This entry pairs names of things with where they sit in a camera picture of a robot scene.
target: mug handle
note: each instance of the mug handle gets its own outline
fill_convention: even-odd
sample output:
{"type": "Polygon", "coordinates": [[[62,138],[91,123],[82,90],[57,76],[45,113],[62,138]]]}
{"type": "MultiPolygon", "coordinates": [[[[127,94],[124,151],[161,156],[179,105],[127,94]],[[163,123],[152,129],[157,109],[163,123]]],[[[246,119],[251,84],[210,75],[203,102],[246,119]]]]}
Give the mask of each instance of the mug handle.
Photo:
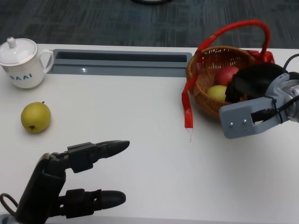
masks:
{"type": "Polygon", "coordinates": [[[47,50],[47,49],[42,50],[42,51],[38,54],[38,59],[39,59],[40,61],[41,61],[41,56],[42,56],[42,54],[44,54],[44,53],[49,53],[49,54],[51,54],[51,62],[50,62],[50,64],[49,64],[49,66],[48,66],[47,68],[44,68],[44,69],[43,69],[44,73],[47,74],[48,71],[50,71],[50,69],[51,69],[52,66],[53,66],[53,63],[54,63],[54,53],[53,53],[53,51],[51,51],[51,50],[47,50]]]}

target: red ribbon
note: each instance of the red ribbon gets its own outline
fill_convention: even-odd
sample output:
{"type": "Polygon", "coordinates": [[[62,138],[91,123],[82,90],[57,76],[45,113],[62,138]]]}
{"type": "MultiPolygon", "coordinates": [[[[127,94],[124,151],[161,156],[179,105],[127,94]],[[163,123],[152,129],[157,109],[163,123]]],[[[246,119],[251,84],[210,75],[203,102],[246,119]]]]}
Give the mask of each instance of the red ribbon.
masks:
{"type": "Polygon", "coordinates": [[[261,62],[274,63],[273,54],[271,52],[266,51],[269,46],[269,43],[270,43],[270,29],[266,24],[264,24],[261,21],[249,20],[249,21],[236,22],[236,23],[230,24],[226,27],[223,27],[222,29],[220,29],[219,31],[217,31],[216,33],[211,35],[210,38],[204,40],[195,52],[195,54],[200,54],[199,60],[197,61],[197,65],[198,65],[197,74],[193,78],[189,79],[186,82],[184,90],[182,92],[182,103],[183,103],[184,114],[185,114],[185,128],[193,128],[193,115],[192,115],[192,109],[191,109],[188,91],[191,90],[196,85],[197,78],[200,74],[200,69],[201,69],[202,63],[203,63],[203,56],[201,55],[202,50],[210,47],[210,45],[221,34],[227,32],[229,30],[232,30],[232,29],[235,29],[238,27],[248,26],[248,25],[255,25],[255,26],[261,27],[264,30],[265,37],[266,37],[265,42],[263,43],[263,48],[262,48],[261,53],[259,53],[258,51],[253,51],[253,50],[249,50],[248,52],[256,58],[257,63],[261,63],[261,62]]]}

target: mug lid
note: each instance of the mug lid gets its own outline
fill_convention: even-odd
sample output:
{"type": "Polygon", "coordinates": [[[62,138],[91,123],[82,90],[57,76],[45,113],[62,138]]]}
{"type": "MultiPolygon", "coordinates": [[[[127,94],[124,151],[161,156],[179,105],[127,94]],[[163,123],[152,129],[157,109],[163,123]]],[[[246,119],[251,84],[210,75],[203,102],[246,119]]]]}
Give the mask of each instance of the mug lid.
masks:
{"type": "Polygon", "coordinates": [[[24,64],[36,55],[37,50],[37,44],[30,39],[9,37],[7,42],[0,46],[0,65],[24,64]]]}

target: black slot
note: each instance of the black slot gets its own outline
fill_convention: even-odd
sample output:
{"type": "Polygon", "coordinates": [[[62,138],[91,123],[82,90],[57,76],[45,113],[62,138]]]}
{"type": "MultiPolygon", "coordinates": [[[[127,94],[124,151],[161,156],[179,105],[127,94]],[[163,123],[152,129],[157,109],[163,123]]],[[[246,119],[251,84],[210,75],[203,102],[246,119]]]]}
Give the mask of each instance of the black slot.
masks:
{"type": "Polygon", "coordinates": [[[97,61],[133,61],[133,62],[187,62],[186,55],[155,55],[155,54],[112,54],[63,52],[56,59],[97,60],[97,61]]]}

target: white mug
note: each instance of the white mug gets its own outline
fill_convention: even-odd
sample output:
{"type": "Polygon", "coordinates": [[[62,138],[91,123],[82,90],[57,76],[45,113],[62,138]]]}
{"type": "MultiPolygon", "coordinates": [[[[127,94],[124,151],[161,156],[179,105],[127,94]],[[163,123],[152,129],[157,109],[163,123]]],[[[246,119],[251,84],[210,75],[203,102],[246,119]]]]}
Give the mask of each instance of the white mug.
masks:
{"type": "Polygon", "coordinates": [[[1,61],[0,56],[0,64],[14,85],[27,89],[33,88],[43,81],[45,74],[54,63],[54,54],[53,51],[47,49],[41,52],[37,51],[37,44],[32,40],[12,37],[7,39],[7,46],[4,46],[4,53],[7,54],[7,57],[4,58],[5,55],[3,55],[1,61]],[[51,56],[51,62],[47,68],[44,68],[41,62],[41,56],[44,53],[49,53],[51,56]]]}

